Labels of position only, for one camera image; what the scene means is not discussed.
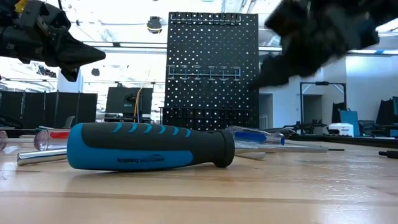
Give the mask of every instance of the blurry robot arm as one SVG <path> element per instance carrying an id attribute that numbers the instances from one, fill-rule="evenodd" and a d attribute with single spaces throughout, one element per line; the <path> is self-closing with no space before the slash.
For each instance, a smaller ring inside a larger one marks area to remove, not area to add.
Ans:
<path id="1" fill-rule="evenodd" d="M 75 82 L 82 65 L 106 55 L 74 39 L 68 31 L 70 26 L 65 12 L 53 5 L 36 0 L 2 0 L 0 56 L 60 67 L 63 76 Z"/>
<path id="2" fill-rule="evenodd" d="M 396 17 L 396 0 L 282 0 L 265 23 L 281 36 L 282 53 L 265 57 L 250 87 L 314 76 L 331 59 L 378 44 L 376 27 Z"/>

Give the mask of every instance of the white device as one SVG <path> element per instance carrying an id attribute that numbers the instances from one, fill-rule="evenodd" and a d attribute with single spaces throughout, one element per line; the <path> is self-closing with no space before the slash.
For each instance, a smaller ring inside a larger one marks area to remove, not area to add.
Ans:
<path id="1" fill-rule="evenodd" d="M 329 124 L 328 132 L 334 136 L 351 136 L 354 137 L 354 126 L 346 123 Z"/>

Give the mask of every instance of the blue screwdriver handle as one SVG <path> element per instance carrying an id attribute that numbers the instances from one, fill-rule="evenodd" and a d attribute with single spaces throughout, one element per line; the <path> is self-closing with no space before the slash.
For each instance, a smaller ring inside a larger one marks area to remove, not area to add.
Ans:
<path id="1" fill-rule="evenodd" d="M 205 133 L 143 123 L 77 124 L 67 145 L 69 164 L 86 170 L 163 170 L 206 162 L 227 167 L 234 153 L 228 131 Z"/>

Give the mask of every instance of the blue and black screwdriver handle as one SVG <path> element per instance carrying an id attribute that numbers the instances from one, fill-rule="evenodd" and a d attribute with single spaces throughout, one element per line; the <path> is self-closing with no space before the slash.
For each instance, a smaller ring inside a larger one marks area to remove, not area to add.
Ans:
<path id="1" fill-rule="evenodd" d="M 145 171 L 212 162 L 229 166 L 233 135 L 142 123 L 81 123 L 70 131 L 68 163 L 75 169 Z"/>

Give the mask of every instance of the wooden table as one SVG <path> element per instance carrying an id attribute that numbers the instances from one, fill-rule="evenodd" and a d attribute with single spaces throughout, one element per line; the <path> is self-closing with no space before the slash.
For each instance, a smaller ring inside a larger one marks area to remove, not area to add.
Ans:
<path id="1" fill-rule="evenodd" d="M 73 170 L 64 161 L 18 167 L 0 152 L 0 223 L 398 223 L 398 160 L 378 148 L 236 158 L 165 172 Z"/>

